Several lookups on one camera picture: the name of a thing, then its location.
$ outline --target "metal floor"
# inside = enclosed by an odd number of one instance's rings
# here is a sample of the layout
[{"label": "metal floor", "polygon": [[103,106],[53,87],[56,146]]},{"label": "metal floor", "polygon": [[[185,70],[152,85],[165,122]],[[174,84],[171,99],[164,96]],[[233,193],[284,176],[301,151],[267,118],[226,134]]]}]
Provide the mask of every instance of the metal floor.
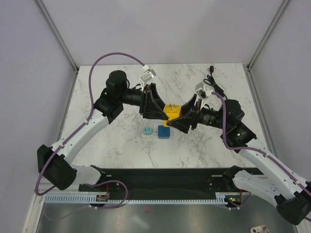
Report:
[{"label": "metal floor", "polygon": [[[45,204],[51,218],[62,217],[81,204]],[[128,204],[111,210],[84,209],[61,221],[43,214],[36,233],[250,233],[267,225],[270,233],[296,233],[269,203],[252,196],[240,210],[213,205]]]}]

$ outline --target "white marble surface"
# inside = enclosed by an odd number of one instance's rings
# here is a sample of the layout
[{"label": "white marble surface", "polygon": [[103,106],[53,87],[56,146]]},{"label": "white marble surface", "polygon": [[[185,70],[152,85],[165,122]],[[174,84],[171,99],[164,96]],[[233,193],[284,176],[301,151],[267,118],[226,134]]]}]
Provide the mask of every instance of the white marble surface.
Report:
[{"label": "white marble surface", "polygon": [[[206,77],[210,65],[151,65],[157,73],[152,82],[156,83],[158,93],[166,104],[184,104],[193,96],[195,85]],[[243,122],[265,144],[242,64],[213,65],[216,82],[230,99],[240,102],[245,111]],[[138,77],[143,72],[140,65],[95,67],[92,76],[95,100],[105,88],[109,73],[116,69],[127,73],[131,87],[139,83]],[[63,135],[89,113],[89,70],[90,66],[80,67]],[[209,105],[218,110],[221,102],[212,96]],[[228,151],[220,138],[221,130],[208,126],[198,125],[196,130],[188,134],[173,129],[168,140],[142,139],[141,132],[146,119],[141,117],[138,110],[136,106],[124,105],[124,111],[117,119],[93,137],[73,163],[114,168],[254,166],[235,152]]]}]

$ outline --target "white connector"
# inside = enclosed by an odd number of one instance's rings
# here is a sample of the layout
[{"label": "white connector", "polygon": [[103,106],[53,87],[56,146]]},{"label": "white connector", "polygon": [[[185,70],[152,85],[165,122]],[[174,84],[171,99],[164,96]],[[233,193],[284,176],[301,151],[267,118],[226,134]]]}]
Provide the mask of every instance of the white connector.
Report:
[{"label": "white connector", "polygon": [[207,103],[208,98],[212,95],[213,88],[201,82],[195,86],[195,93],[202,99],[201,109]]},{"label": "white connector", "polygon": [[145,72],[139,77],[141,91],[144,90],[146,83],[156,76],[156,73],[154,72],[154,70],[150,69],[147,65],[145,65],[143,69]]}]

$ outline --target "yellow block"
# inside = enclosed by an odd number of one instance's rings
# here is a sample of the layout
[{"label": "yellow block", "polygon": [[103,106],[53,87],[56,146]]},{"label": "yellow block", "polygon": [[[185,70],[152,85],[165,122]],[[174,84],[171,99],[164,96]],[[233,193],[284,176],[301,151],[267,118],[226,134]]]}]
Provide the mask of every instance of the yellow block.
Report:
[{"label": "yellow block", "polygon": [[[169,117],[169,120],[173,120],[176,119],[178,117],[181,116],[181,105],[171,105],[171,104],[166,104],[163,111],[165,112],[165,114]],[[166,124],[167,120],[163,121],[163,125],[165,127],[169,127]]]}]

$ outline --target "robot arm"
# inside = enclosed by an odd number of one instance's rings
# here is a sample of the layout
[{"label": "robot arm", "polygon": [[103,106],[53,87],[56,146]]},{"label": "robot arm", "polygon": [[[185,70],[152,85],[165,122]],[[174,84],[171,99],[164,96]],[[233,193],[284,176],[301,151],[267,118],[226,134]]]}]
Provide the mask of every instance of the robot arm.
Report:
[{"label": "robot arm", "polygon": [[89,121],[82,122],[83,127],[80,125],[72,130],[77,131],[74,136],[69,140],[64,137],[49,148],[43,145],[37,151],[39,172],[54,154],[55,158],[51,160],[43,176],[60,190],[72,184],[98,181],[102,172],[99,168],[70,164],[81,148],[122,112],[123,104],[130,104],[139,106],[143,118],[164,120],[168,126],[184,133],[188,133],[190,127],[194,130],[198,124],[223,129],[221,138],[226,147],[251,161],[268,178],[260,179],[233,166],[223,175],[228,190],[237,187],[252,192],[276,206],[279,213],[292,224],[299,224],[310,212],[311,185],[272,155],[241,122],[244,112],[236,100],[222,99],[223,107],[219,111],[206,109],[203,106],[207,102],[204,93],[207,90],[201,86],[197,92],[201,98],[196,100],[195,94],[188,103],[178,108],[179,116],[171,118],[165,112],[166,104],[159,97],[154,83],[146,85],[142,91],[128,89],[126,74],[118,70],[109,75],[106,86],[94,104]]}]

